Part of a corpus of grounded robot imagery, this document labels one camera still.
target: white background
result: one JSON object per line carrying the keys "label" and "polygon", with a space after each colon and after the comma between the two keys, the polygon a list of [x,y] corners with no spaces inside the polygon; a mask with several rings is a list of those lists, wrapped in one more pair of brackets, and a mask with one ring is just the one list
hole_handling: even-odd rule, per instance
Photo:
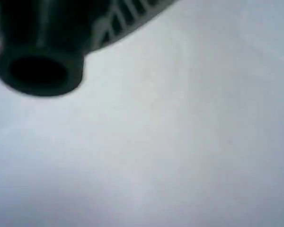
{"label": "white background", "polygon": [[284,0],[181,0],[58,99],[0,83],[0,227],[284,227]]}

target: black hole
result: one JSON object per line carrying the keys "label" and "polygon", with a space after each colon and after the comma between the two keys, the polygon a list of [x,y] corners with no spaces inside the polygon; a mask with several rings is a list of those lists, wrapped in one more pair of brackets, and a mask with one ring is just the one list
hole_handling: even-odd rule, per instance
{"label": "black hole", "polygon": [[155,6],[159,3],[160,0],[148,0],[148,3],[151,5],[151,6]]}
{"label": "black hole", "polygon": [[114,16],[113,18],[112,27],[116,35],[122,32],[122,27],[117,16]]}
{"label": "black hole", "polygon": [[132,13],[130,12],[126,3],[120,1],[118,5],[120,7],[120,10],[122,11],[122,14],[124,16],[124,19],[125,19],[127,25],[132,25],[134,23],[134,17],[132,15]]}
{"label": "black hole", "polygon": [[146,13],[146,10],[144,6],[142,5],[141,0],[133,0],[133,5],[135,6],[137,12],[140,15],[144,15]]}
{"label": "black hole", "polygon": [[45,57],[24,57],[11,63],[12,78],[21,86],[31,88],[53,88],[67,79],[66,69]]}

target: nozzle opening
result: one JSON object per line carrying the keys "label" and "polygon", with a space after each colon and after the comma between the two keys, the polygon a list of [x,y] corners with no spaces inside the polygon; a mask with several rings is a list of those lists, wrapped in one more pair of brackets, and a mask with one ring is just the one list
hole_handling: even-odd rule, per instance
{"label": "nozzle opening", "polygon": [[26,56],[10,63],[9,73],[19,86],[53,89],[62,86],[68,77],[63,65],[46,57]]}

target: black plastic part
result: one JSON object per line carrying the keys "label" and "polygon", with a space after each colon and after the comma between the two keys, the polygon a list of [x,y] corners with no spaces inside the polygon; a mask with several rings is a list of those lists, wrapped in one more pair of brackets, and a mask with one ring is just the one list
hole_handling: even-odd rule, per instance
{"label": "black plastic part", "polygon": [[[174,1],[0,0],[0,80],[32,96],[67,94],[83,80],[86,54],[124,37]],[[156,4],[162,5],[158,11]],[[107,23],[102,31],[95,30],[100,19]]]}
{"label": "black plastic part", "polygon": [[60,96],[83,79],[93,21],[109,0],[0,0],[0,79],[33,96]]}

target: gray vent slats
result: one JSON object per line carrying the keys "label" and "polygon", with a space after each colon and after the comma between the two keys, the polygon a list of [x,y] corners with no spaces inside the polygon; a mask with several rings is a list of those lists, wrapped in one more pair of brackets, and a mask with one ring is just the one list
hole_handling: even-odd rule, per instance
{"label": "gray vent slats", "polygon": [[106,46],[146,23],[151,17],[177,0],[115,0],[109,26],[100,39],[99,47]]}

